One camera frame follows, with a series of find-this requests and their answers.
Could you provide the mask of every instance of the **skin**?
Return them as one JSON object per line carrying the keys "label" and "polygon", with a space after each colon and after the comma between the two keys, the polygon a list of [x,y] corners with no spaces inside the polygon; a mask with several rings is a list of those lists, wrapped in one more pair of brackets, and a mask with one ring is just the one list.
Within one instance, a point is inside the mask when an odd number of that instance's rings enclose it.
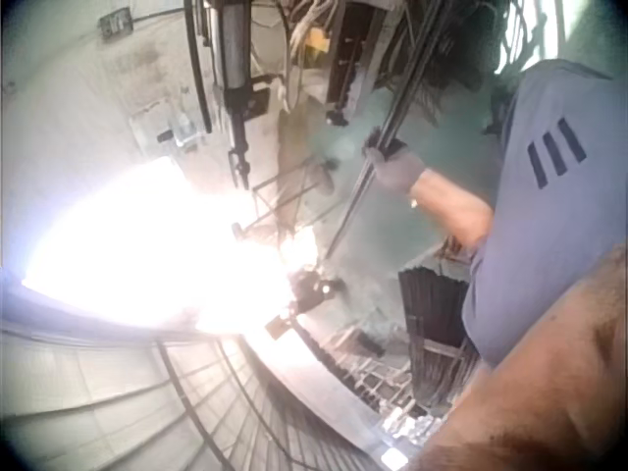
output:
{"label": "skin", "polygon": [[[627,266],[623,244],[468,394],[410,469],[577,469],[602,456],[626,420]],[[458,464],[443,466],[445,454]]]}
{"label": "skin", "polygon": [[[491,231],[494,216],[491,206],[433,169],[421,174],[409,196],[468,250],[475,250]],[[487,363],[480,361],[454,406],[486,381],[491,371]]]}

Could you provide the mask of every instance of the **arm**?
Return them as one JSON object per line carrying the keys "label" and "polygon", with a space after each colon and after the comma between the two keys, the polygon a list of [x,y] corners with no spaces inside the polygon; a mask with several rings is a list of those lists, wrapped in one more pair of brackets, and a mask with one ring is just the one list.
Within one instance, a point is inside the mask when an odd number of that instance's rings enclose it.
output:
{"label": "arm", "polygon": [[392,143],[385,159],[372,147],[374,135],[367,139],[364,154],[373,163],[380,184],[410,196],[465,248],[476,248],[491,229],[493,209],[476,195],[426,168],[401,141]]}
{"label": "arm", "polygon": [[627,260],[624,244],[564,294],[451,412],[428,442],[426,461],[444,449],[467,460],[528,464],[603,455],[625,424]]}
{"label": "arm", "polygon": [[409,195],[466,248],[475,248],[491,230],[493,209],[432,169],[421,174]]}

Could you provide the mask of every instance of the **pipe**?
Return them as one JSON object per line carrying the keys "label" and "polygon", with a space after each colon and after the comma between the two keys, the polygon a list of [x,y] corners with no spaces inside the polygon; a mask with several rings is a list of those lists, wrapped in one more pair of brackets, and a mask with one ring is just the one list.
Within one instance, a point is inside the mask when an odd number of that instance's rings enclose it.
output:
{"label": "pipe", "polygon": [[[416,93],[416,90],[425,75],[425,70],[434,49],[436,48],[440,35],[445,29],[450,9],[451,0],[434,0],[430,3],[428,12],[421,27],[421,32],[416,41],[416,47],[414,48],[414,52],[412,54],[412,60],[403,74],[402,82],[394,95],[391,109],[389,110],[380,131],[376,148],[383,153],[385,153],[386,149],[390,146],[399,128],[401,127],[403,120],[405,119],[412,102],[411,97]],[[330,243],[323,260],[330,259],[338,248],[338,245],[340,244],[340,241],[349,226],[352,216],[363,199],[364,194],[373,182],[374,172],[375,169],[373,168],[371,162],[365,162],[358,181],[351,193],[349,204],[342,220],[340,221],[339,228],[332,238],[332,242]]]}
{"label": "pipe", "polygon": [[203,125],[208,134],[212,132],[212,120],[209,117],[209,108],[207,108],[207,97],[205,96],[205,87],[203,84],[203,75],[200,68],[200,59],[198,57],[198,46],[196,45],[196,34],[194,31],[194,8],[192,0],[183,0],[183,8],[185,11],[185,33],[187,34],[187,47],[189,48],[189,61],[192,65],[192,74],[194,75],[194,85],[196,87],[196,96],[198,97],[198,106],[203,117]]}

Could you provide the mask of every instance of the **hand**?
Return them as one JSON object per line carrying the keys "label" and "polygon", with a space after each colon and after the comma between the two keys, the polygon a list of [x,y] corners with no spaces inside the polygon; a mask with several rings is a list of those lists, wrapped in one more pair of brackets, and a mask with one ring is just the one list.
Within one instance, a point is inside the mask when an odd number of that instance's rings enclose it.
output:
{"label": "hand", "polygon": [[426,169],[425,164],[405,143],[397,139],[391,143],[385,156],[375,147],[379,134],[377,128],[371,132],[364,142],[362,153],[373,164],[377,180],[384,188],[408,194]]}

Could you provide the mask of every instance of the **worker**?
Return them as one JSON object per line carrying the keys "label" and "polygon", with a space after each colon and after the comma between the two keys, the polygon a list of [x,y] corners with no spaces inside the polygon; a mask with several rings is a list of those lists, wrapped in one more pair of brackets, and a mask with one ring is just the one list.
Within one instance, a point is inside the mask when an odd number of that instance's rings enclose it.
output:
{"label": "worker", "polygon": [[626,469],[626,245],[570,288],[407,471]]}
{"label": "worker", "polygon": [[416,201],[471,256],[462,317],[482,358],[471,388],[625,240],[627,98],[625,81],[563,60],[525,72],[501,133],[495,211],[402,142],[386,155],[374,133],[365,142],[379,183]]}

